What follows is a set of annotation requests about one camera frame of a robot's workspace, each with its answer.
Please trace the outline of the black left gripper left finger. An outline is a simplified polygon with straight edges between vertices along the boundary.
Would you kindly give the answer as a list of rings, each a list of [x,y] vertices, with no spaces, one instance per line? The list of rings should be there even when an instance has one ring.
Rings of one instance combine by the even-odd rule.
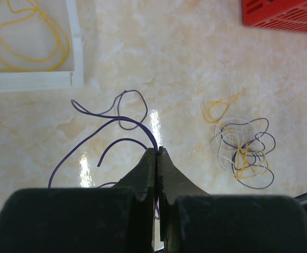
[[[30,188],[0,211],[0,252],[153,252],[156,152],[110,188]]]

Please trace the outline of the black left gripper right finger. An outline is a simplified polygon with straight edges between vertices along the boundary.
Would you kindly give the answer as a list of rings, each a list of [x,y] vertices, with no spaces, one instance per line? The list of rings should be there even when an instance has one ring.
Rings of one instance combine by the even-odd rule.
[[[208,194],[156,156],[165,252],[307,252],[307,213],[283,195]]]

